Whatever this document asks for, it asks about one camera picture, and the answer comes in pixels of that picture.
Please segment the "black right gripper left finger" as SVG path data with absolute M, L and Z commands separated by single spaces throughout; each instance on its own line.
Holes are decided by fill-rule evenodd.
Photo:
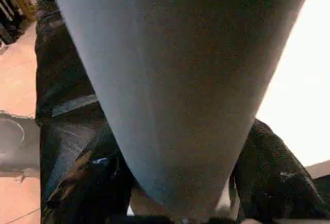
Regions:
M 46 223 L 109 223 L 125 216 L 134 177 L 108 125 L 93 137 L 48 198 Z

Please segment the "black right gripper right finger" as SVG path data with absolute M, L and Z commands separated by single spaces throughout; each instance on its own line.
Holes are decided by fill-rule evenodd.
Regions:
M 233 174 L 243 213 L 249 219 L 329 219 L 329 204 L 310 174 L 283 140 L 258 119 Z

